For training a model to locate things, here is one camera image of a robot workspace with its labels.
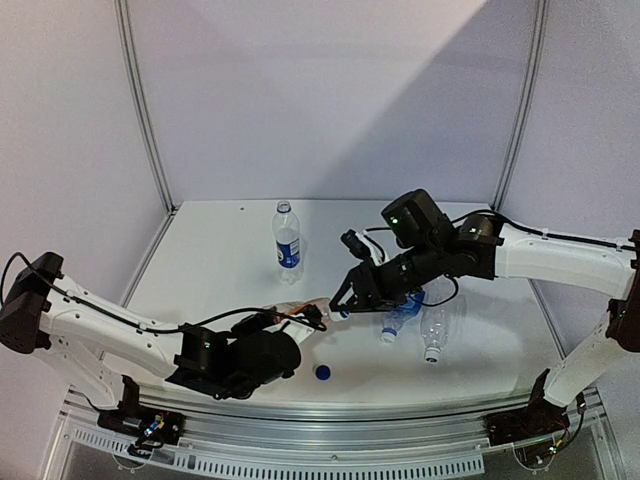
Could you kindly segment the orange label crushed bottle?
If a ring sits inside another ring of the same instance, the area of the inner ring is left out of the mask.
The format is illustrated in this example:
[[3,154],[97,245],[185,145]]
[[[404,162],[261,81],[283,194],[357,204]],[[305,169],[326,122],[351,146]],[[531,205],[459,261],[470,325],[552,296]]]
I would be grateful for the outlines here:
[[300,316],[307,318],[309,321],[322,322],[328,324],[333,322],[330,319],[329,297],[317,297],[303,301],[288,301],[263,306],[263,309],[281,312],[290,316]]

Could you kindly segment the blue label crushed water bottle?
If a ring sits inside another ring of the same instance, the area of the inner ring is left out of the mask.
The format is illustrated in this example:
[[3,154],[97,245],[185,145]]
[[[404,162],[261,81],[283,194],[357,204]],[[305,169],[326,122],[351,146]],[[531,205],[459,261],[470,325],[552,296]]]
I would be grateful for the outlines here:
[[386,312],[382,316],[380,340],[384,344],[394,343],[405,324],[416,318],[421,313],[423,304],[427,299],[428,294],[422,290],[420,292],[410,294],[404,304]]

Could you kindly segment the blue Pepsi bottle cap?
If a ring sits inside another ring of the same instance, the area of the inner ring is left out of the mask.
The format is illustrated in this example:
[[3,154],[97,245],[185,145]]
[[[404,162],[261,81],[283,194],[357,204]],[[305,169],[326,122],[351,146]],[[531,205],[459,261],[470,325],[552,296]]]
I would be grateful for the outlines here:
[[325,364],[318,364],[314,366],[313,373],[316,379],[320,381],[327,381],[331,378],[331,368]]

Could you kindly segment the Pepsi bottle blue label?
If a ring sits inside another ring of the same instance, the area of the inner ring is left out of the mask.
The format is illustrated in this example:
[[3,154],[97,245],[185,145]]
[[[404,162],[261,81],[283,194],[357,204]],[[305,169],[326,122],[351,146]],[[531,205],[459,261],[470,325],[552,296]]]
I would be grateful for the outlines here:
[[277,202],[271,221],[276,245],[280,279],[288,284],[297,283],[303,274],[300,221],[287,200]]

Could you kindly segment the white orange-bottle cap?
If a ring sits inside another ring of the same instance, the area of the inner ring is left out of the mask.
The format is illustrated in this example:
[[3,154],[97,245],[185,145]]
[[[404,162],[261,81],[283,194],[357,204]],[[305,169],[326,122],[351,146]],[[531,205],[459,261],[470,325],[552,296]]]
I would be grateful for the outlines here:
[[344,311],[330,311],[329,314],[330,319],[335,323],[346,321],[350,317],[350,314]]

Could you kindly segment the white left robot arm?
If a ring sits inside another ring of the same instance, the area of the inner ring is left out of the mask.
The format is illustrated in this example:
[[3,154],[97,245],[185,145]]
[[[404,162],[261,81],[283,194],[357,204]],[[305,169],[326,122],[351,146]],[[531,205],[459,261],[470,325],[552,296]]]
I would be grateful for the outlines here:
[[92,358],[101,350],[155,377],[216,400],[249,398],[263,385],[294,375],[300,346],[324,332],[326,299],[242,307],[172,326],[89,293],[47,252],[26,261],[1,286],[1,343],[40,358],[79,388],[128,434],[148,426],[148,412],[124,395],[124,375]]

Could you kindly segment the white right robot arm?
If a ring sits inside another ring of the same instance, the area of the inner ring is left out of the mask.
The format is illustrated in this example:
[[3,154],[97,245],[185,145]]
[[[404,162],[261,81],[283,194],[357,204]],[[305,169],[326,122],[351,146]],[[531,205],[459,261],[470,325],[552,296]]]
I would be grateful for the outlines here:
[[439,278],[525,278],[609,296],[605,319],[543,377],[541,396],[523,407],[517,427],[537,436],[616,362],[639,351],[639,235],[614,241],[524,227],[497,212],[475,212],[455,226],[423,189],[381,213],[401,253],[384,262],[365,252],[354,231],[341,240],[359,259],[330,301],[334,312],[389,311]]

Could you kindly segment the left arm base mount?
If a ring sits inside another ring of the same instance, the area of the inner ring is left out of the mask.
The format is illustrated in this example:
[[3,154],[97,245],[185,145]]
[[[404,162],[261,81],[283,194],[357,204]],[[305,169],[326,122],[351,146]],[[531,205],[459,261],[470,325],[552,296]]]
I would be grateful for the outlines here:
[[165,445],[177,446],[183,434],[186,417],[176,411],[144,406],[139,402],[139,385],[122,376],[123,393],[115,409],[92,408],[99,413],[99,427],[133,438],[127,447],[131,456],[149,459]]

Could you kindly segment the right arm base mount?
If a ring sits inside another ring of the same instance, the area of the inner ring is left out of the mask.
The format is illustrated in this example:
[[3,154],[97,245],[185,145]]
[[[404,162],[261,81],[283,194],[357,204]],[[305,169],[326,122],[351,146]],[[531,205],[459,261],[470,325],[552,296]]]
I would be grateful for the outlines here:
[[531,440],[545,435],[555,435],[544,442],[531,443],[513,450],[522,467],[537,469],[547,466],[556,455],[566,450],[582,430],[586,412],[583,392],[575,397],[577,427],[570,431],[567,407],[558,407],[544,399],[544,383],[550,370],[544,370],[535,380],[525,406],[511,410],[489,413],[483,417],[483,425],[491,446],[506,445]]

